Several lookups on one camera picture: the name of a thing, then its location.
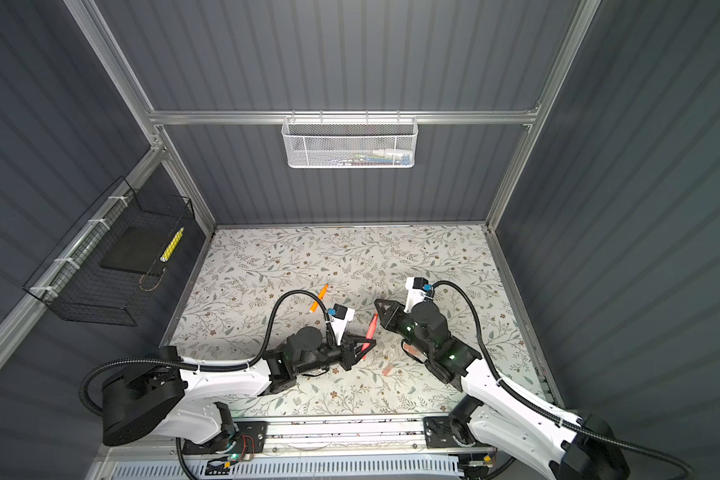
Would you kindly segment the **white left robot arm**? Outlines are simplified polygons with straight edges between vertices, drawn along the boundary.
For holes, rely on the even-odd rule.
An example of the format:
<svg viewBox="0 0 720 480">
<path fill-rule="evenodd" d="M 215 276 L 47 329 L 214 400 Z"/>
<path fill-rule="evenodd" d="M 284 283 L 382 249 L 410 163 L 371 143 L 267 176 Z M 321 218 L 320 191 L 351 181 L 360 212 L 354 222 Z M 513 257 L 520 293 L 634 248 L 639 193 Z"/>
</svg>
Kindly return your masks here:
<svg viewBox="0 0 720 480">
<path fill-rule="evenodd" d="M 255 365 L 217 372 L 202 361 L 190 370 L 167 365 L 132 365 L 102 385 L 102 443 L 121 446 L 150 434 L 213 444 L 233 431 L 225 397 L 257 398 L 296 385 L 298 377 L 339 365 L 350 370 L 376 345 L 373 339 L 345 334 L 338 345 L 315 327 L 303 327 Z"/>
</svg>

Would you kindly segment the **pink red marker pen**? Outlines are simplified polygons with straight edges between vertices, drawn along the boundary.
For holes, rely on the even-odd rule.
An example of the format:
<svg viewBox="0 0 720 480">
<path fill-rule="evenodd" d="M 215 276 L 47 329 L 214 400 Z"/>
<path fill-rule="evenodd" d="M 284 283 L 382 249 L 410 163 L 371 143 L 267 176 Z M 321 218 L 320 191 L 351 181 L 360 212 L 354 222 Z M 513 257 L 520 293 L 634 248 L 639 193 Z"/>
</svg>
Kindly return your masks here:
<svg viewBox="0 0 720 480">
<path fill-rule="evenodd" d="M 377 314 L 377 313 L 374 313 L 374 314 L 373 314 L 373 317 L 372 317 L 372 319 L 371 319 L 371 322 L 370 322 L 370 324 L 369 324 L 367 333 L 366 333 L 366 339 L 367 339 L 367 340 L 373 340 L 373 339 L 374 339 L 374 336 L 375 336 L 377 327 L 378 327 L 378 314 Z M 366 343 L 364 344 L 364 346 L 363 346 L 363 351 L 364 351 L 365 353 L 367 353 L 367 352 L 370 350 L 370 348 L 371 348 L 371 344 L 368 343 L 368 342 L 366 342 Z"/>
</svg>

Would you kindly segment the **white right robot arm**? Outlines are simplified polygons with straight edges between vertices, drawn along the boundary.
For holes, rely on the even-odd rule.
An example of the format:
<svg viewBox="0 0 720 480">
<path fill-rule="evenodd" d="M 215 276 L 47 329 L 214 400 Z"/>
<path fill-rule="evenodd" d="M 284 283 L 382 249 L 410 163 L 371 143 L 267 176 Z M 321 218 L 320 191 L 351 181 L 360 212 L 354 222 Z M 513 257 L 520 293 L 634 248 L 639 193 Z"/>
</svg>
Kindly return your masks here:
<svg viewBox="0 0 720 480">
<path fill-rule="evenodd" d="M 477 350 L 454 336 L 437 305 L 424 300 L 407 310 L 394 300 L 374 301 L 380 325 L 421 352 L 425 368 L 465 397 L 450 412 L 458 443 L 483 443 L 508 453 L 546 479 L 626 479 L 630 468 L 617 447 L 570 430 L 592 427 L 611 437 L 595 415 L 583 419 L 502 376 Z"/>
</svg>

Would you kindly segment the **bright orange marker pen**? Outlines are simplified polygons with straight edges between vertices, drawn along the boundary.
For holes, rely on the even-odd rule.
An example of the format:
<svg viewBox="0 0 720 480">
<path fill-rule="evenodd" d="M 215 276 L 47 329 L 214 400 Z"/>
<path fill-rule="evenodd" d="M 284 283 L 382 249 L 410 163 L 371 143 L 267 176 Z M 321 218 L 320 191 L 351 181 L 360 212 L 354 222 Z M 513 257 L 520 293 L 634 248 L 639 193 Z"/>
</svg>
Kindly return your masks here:
<svg viewBox="0 0 720 480">
<path fill-rule="evenodd" d="M 319 293 L 318 293 L 318 295 L 317 295 L 318 300 L 317 300 L 317 301 L 314 301 L 314 302 L 312 303 L 312 305 L 310 306 L 310 312 L 311 312 L 311 313 L 316 312 L 316 311 L 320 308 L 321 302 L 322 302 L 323 298 L 325 297 L 328 288 L 329 288 L 329 284 L 326 283 L 326 284 L 322 287 L 322 289 L 319 291 Z"/>
</svg>

